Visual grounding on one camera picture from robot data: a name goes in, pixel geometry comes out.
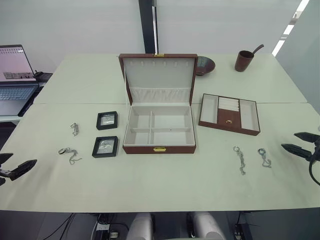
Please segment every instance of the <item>jewelry box compartment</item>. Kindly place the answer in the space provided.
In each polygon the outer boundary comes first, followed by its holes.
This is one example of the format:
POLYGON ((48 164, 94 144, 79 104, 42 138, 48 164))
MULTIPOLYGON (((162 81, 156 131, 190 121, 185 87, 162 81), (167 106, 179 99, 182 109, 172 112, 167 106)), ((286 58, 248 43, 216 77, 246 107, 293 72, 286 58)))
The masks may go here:
POLYGON ((260 133, 255 101, 203 94, 199 126, 256 136, 260 133))
POLYGON ((169 148, 196 148, 191 107, 186 106, 132 106, 125 132, 123 148, 151 147, 150 153, 169 148))

